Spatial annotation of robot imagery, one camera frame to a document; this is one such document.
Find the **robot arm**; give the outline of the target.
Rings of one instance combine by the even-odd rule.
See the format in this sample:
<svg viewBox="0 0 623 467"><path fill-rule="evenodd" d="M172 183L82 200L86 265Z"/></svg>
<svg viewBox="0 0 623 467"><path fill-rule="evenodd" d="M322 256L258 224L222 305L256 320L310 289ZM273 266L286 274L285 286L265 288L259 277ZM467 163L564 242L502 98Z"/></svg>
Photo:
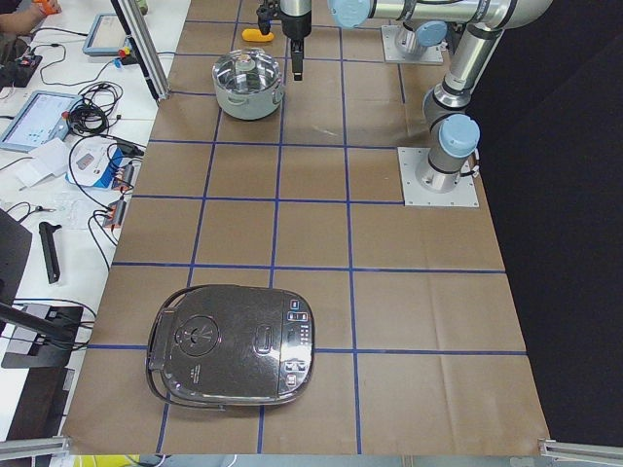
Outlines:
<svg viewBox="0 0 623 467"><path fill-rule="evenodd" d="M422 101L422 112L433 147L420 162L420 185L433 193L448 193L463 175L461 168L476 153L477 123L465 115L472 92L507 29L541 17L549 1L329 1L334 22L353 29L370 18L440 20L465 26L443 80Z"/></svg>

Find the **person hand at desk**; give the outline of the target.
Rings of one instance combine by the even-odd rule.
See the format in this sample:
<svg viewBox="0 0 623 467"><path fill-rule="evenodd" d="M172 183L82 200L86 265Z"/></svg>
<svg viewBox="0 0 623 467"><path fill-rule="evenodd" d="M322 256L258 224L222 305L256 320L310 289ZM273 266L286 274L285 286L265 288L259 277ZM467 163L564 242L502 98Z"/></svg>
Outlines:
<svg viewBox="0 0 623 467"><path fill-rule="evenodd" d="M61 6L56 0L32 1L26 12L35 22L61 12Z"/></svg>

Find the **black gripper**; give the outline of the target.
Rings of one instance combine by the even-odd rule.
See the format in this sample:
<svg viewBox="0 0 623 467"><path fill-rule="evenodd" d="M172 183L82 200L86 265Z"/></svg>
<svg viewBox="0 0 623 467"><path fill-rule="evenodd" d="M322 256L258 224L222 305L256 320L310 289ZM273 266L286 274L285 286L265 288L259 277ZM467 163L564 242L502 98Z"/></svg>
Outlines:
<svg viewBox="0 0 623 467"><path fill-rule="evenodd" d="M278 16L278 2L263 0L256 10L256 15L260 33L268 35L271 32L271 21Z"/></svg>
<svg viewBox="0 0 623 467"><path fill-rule="evenodd" d="M305 38L312 31L311 0L280 0L281 27L291 40L290 54L292 74L295 81L303 80L305 59Z"/></svg>

